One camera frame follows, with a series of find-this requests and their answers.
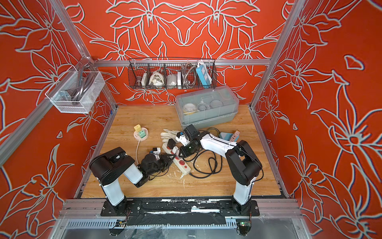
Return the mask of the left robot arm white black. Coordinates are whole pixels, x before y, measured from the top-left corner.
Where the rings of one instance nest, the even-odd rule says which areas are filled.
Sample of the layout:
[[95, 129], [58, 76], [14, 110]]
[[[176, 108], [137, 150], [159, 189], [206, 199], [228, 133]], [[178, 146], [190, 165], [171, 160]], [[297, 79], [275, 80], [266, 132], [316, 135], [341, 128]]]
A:
[[125, 195], [119, 184], [120, 176], [125, 176], [137, 188], [160, 173], [166, 172], [171, 166], [175, 155], [149, 153], [136, 164], [135, 160], [117, 147], [91, 160], [89, 168], [106, 196], [107, 202], [118, 207], [124, 204]]

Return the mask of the black charger plug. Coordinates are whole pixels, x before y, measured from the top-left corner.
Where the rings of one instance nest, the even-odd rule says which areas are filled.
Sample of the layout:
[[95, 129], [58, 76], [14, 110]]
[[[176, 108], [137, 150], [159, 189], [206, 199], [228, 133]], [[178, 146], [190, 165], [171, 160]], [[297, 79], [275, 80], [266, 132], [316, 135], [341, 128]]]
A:
[[167, 142], [167, 148], [172, 150], [176, 146], [176, 144], [176, 141], [170, 138]]

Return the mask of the yellow plug adapter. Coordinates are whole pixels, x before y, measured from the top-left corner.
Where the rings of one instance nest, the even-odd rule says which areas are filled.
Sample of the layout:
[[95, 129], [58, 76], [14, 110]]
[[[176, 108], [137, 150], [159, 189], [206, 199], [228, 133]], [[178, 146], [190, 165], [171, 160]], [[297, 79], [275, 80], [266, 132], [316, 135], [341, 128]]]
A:
[[140, 131], [142, 131], [142, 127], [141, 127], [141, 125], [140, 125], [140, 124], [135, 125], [135, 126], [134, 126], [134, 130], [135, 130], [135, 132], [137, 132], [137, 133], [139, 133]]

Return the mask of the white power strip red sockets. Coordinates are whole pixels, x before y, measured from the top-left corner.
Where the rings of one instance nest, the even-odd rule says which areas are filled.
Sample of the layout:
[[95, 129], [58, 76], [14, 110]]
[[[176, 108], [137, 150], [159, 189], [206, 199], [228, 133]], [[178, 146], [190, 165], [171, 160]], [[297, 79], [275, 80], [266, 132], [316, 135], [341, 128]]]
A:
[[[167, 142], [164, 142], [162, 145], [162, 149], [167, 153], [167, 154], [173, 154], [171, 149], [167, 148]], [[179, 168], [179, 170], [182, 172], [182, 175], [188, 175], [191, 171], [191, 168], [189, 165], [185, 162], [183, 158], [179, 157], [178, 155], [175, 155], [175, 159], [173, 160], [173, 163]]]

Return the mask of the small green plug adapter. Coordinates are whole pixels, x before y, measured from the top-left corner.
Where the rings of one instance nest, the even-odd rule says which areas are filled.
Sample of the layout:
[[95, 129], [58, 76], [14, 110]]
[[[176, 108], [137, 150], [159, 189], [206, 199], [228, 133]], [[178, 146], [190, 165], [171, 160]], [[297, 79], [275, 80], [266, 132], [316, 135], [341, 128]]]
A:
[[146, 131], [142, 130], [138, 133], [138, 135], [140, 138], [145, 138], [147, 136], [147, 133], [146, 133]]

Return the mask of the small white charger plug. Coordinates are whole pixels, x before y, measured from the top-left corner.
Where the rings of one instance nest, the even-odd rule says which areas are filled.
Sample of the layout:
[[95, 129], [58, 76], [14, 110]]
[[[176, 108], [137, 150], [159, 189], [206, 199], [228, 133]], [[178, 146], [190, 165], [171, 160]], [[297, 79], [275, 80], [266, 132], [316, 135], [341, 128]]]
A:
[[173, 149], [172, 149], [172, 153], [175, 154], [175, 155], [178, 155], [179, 154], [179, 148], [177, 146], [175, 146]]

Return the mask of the round pink socket hub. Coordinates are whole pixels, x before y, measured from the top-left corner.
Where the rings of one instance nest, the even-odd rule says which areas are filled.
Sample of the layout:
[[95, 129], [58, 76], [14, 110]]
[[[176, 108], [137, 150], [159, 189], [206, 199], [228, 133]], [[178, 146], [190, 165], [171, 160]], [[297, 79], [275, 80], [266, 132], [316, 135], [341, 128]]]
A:
[[142, 127], [141, 131], [139, 132], [134, 131], [133, 136], [137, 141], [145, 141], [149, 137], [148, 129], [145, 127]]

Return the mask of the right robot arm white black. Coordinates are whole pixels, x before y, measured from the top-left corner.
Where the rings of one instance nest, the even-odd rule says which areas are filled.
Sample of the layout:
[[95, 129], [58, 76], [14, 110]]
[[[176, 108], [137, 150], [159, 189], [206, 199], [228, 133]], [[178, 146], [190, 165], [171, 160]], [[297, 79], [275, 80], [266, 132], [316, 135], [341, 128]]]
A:
[[176, 141], [182, 143], [179, 151], [182, 158], [191, 156], [198, 149], [209, 150], [226, 158], [236, 180], [232, 209], [238, 215], [249, 214], [252, 187], [263, 166], [248, 142], [227, 141], [208, 131], [199, 131], [192, 124], [176, 134]]

